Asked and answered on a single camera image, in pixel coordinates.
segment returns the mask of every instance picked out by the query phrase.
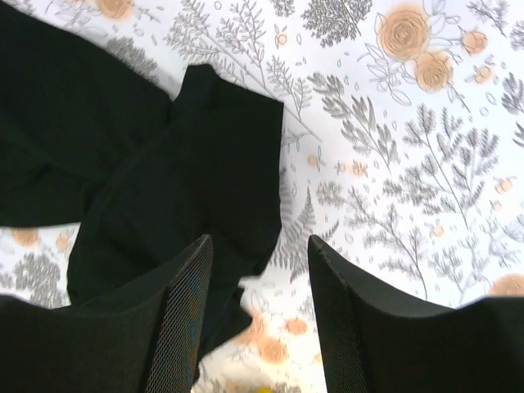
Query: fabric fold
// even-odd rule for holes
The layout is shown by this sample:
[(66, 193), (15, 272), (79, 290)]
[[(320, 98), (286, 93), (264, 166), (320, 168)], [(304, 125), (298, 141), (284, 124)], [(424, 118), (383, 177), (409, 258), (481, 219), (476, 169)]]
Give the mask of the fabric fold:
[[(189, 66), (172, 102), (100, 48), (3, 3), (0, 32), (12, 53), (0, 65), (0, 225), (81, 220), (67, 274), (75, 306), (210, 234), (199, 359), (247, 328), (238, 281), (264, 270), (281, 228), (283, 104), (209, 65)], [(11, 79), (25, 74), (19, 88)]]

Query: orange flower print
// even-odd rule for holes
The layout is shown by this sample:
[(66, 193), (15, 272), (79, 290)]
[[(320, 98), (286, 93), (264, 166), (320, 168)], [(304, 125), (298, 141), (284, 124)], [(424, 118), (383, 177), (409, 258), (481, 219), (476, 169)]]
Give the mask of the orange flower print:
[(260, 358), (267, 363), (283, 364), (289, 358), (286, 344), (270, 336), (262, 336), (257, 348)]
[(443, 237), (445, 235), (445, 230), (442, 228), (442, 225), (433, 228), (433, 235), (436, 237)]
[(314, 357), (313, 357), (313, 364), (315, 366), (320, 366), (322, 365), (322, 355), (321, 354), (316, 354)]
[(265, 322), (262, 314), (255, 312), (253, 313), (253, 321), (251, 325), (233, 340), (241, 346), (253, 345), (259, 340), (265, 332)]
[(368, 176), (368, 164), (353, 161), (353, 174), (355, 176)]
[(301, 336), (308, 331), (308, 325), (299, 318), (288, 319), (286, 321), (286, 330), (293, 336)]
[(13, 228), (11, 234), (15, 242), (22, 247), (32, 247), (38, 242), (36, 228)]
[(415, 77), (422, 90), (428, 93), (438, 92), (451, 79), (451, 60), (443, 52), (423, 53), (417, 57)]
[(65, 233), (61, 233), (56, 238), (55, 246), (58, 252), (66, 252), (69, 248), (69, 237)]
[(495, 190), (499, 194), (504, 194), (505, 192), (508, 192), (512, 188), (513, 188), (513, 183), (511, 182), (509, 178), (500, 179), (500, 181), (495, 186)]
[(462, 47), (471, 56), (482, 52), (488, 46), (488, 38), (479, 31), (470, 31), (462, 37)]
[(524, 274), (510, 273), (495, 281), (490, 289), (493, 296), (524, 296)]
[(491, 68), (487, 65), (483, 65), (482, 67), (478, 68), (477, 72), (475, 73), (475, 82), (478, 84), (483, 84), (485, 81), (491, 78), (492, 74), (493, 72), (491, 71)]
[(97, 0), (100, 12), (110, 19), (125, 19), (133, 12), (133, 0)]
[(392, 59), (406, 61), (424, 50), (429, 39), (429, 28), (422, 10), (416, 6), (401, 6), (382, 22), (378, 42)]

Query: floral patterned fabric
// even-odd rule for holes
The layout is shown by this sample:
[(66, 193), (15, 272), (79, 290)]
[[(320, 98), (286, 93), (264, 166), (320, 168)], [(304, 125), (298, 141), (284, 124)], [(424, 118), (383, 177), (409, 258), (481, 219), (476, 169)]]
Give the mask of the floral patterned fabric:
[[(518, 0), (4, 1), (172, 97), (206, 62), (286, 103), (282, 235), (263, 277), (242, 282), (253, 324), (205, 359), (195, 393), (325, 392), (312, 233), (438, 304), (524, 294)], [(0, 291), (66, 305), (77, 228), (2, 229)]]

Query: black cloth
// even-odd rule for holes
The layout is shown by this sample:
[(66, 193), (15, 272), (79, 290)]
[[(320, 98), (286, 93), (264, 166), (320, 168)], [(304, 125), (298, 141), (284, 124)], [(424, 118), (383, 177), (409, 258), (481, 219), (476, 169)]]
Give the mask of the black cloth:
[(81, 221), (73, 305), (143, 275), (200, 235), (214, 243), (199, 359), (251, 322), (238, 280), (281, 228), (283, 105), (187, 68), (172, 102), (73, 34), (0, 2), (0, 225)]
[(81, 306), (0, 296), (0, 391), (190, 393), (212, 258), (202, 236)]
[(435, 305), (375, 278), (316, 236), (309, 279), (328, 393), (523, 390), (521, 297)]

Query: gray plant illustration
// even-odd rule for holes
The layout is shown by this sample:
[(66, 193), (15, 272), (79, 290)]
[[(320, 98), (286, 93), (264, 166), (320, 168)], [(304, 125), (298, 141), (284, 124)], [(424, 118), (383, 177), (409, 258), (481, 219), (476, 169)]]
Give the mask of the gray plant illustration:
[(350, 229), (368, 229), (364, 236), (365, 248), (382, 245), (399, 255), (390, 256), (381, 262), (380, 269), (398, 271), (410, 279), (419, 281), (423, 287), (424, 297), (427, 299), (426, 283), (421, 270), (421, 263), (426, 256), (427, 241), (420, 228), (413, 225), (407, 233), (404, 233), (400, 229), (400, 217), (395, 205), (389, 205), (384, 216), (377, 217), (366, 198), (354, 187), (344, 197), (341, 194), (342, 188), (330, 183), (334, 182), (319, 185), (318, 193), (328, 194), (330, 192), (332, 194), (323, 195), (318, 199), (319, 203), (321, 205), (335, 204), (335, 206), (341, 202), (344, 203), (347, 206), (345, 225)]
[[(309, 189), (306, 191), (304, 208), (298, 216), (293, 216), (291, 208), (293, 199), (284, 172), (281, 173), (280, 177), (280, 196), (282, 232), (269, 263), (281, 269), (291, 270), (290, 282), (294, 282), (298, 277), (308, 272), (308, 240), (313, 234), (317, 222)], [(336, 221), (325, 233), (319, 234), (319, 236), (329, 241), (339, 225), (339, 221)]]
[(12, 272), (15, 289), (31, 291), (30, 302), (50, 309), (66, 305), (67, 295), (57, 287), (61, 277), (60, 268), (46, 254), (24, 255)]
[(495, 4), (492, 4), (491, 0), (477, 0), (470, 2), (467, 7), (482, 23), (486, 23), (488, 20), (491, 21), (493, 27), (506, 37), (504, 27), (508, 25), (508, 22), (504, 18), (509, 8), (506, 0), (497, 0)]
[(298, 308), (299, 313), (303, 314), (309, 321), (316, 321), (314, 313), (314, 302), (312, 296), (307, 296)]
[(400, 203), (421, 206), (426, 215), (460, 214), (467, 228), (468, 211), (484, 190), (482, 176), (498, 163), (495, 154), (499, 137), (487, 129), (461, 133), (461, 119), (442, 111), (441, 131), (436, 131), (435, 112), (423, 104), (418, 107), (418, 122), (406, 123), (404, 137), (411, 147), (427, 153), (422, 162), (405, 169), (398, 181), (387, 179), (383, 191)]
[(400, 163), (396, 140), (387, 125), (377, 123), (369, 97), (364, 100), (363, 97), (357, 99), (352, 96), (350, 106), (342, 97), (344, 84), (336, 76), (314, 73), (308, 80), (313, 84), (313, 90), (323, 96), (323, 109), (331, 117), (342, 120), (342, 135), (352, 143), (355, 152), (364, 156), (377, 153), (388, 170), (392, 163)]
[(517, 131), (515, 131), (515, 138), (513, 141), (520, 147), (524, 147), (524, 127), (517, 123)]
[[(267, 30), (264, 27), (265, 21), (260, 19), (262, 9), (257, 6), (256, 2), (241, 0), (232, 4), (229, 11), (233, 17), (222, 18), (216, 34), (210, 32), (211, 25), (207, 22), (210, 14), (205, 13), (205, 2), (197, 0), (181, 0), (180, 2), (182, 10), (174, 18), (174, 24), (165, 37), (168, 46), (176, 49), (190, 64), (209, 63), (221, 77), (244, 86), (249, 77), (270, 97), (278, 98), (278, 94), (266, 85), (265, 51), (261, 38), (264, 37)], [(279, 65), (273, 65), (276, 60), (273, 58), (269, 62), (271, 67), (278, 68)], [(292, 111), (286, 106), (286, 111), (302, 125), (305, 132), (292, 134), (299, 139), (311, 135), (321, 142), (322, 139), (302, 121), (300, 113), (297, 113), (299, 109), (301, 111), (306, 108), (309, 101), (305, 100), (297, 107), (295, 91), (291, 96), (296, 110)]]
[(506, 111), (512, 115), (519, 112), (524, 113), (524, 83), (521, 79), (516, 79), (513, 73), (509, 73), (502, 82), (505, 93), (502, 96), (502, 105)]
[(16, 8), (18, 11), (24, 12), (27, 15), (33, 15), (36, 8), (31, 4), (31, 0), (3, 0), (5, 3)]
[(155, 75), (156, 61), (146, 56), (146, 51), (140, 47), (135, 47), (134, 41), (130, 37), (113, 38), (107, 41), (106, 50), (125, 63), (143, 78), (148, 79), (154, 84), (158, 83), (158, 76)]
[(13, 277), (8, 272), (5, 272), (5, 273), (0, 272), (0, 288), (11, 289), (13, 288), (13, 286), (14, 286)]
[(302, 393), (298, 386), (289, 386), (286, 382), (277, 382), (272, 391), (274, 393)]
[(519, 20), (509, 34), (511, 47), (515, 51), (524, 50), (524, 20)]
[(322, 47), (332, 47), (360, 33), (358, 23), (371, 10), (371, 0), (309, 0), (309, 9), (301, 15), (311, 36), (320, 39)]
[(311, 98), (313, 98), (307, 81), (302, 78), (294, 79), (286, 62), (276, 56), (268, 61), (267, 71), (268, 81), (275, 86), (274, 92), (279, 97), (291, 96), (293, 98), (296, 113), (301, 121), (300, 113), (311, 105)]
[(285, 18), (295, 13), (295, 0), (269, 0), (275, 9), (276, 16)]

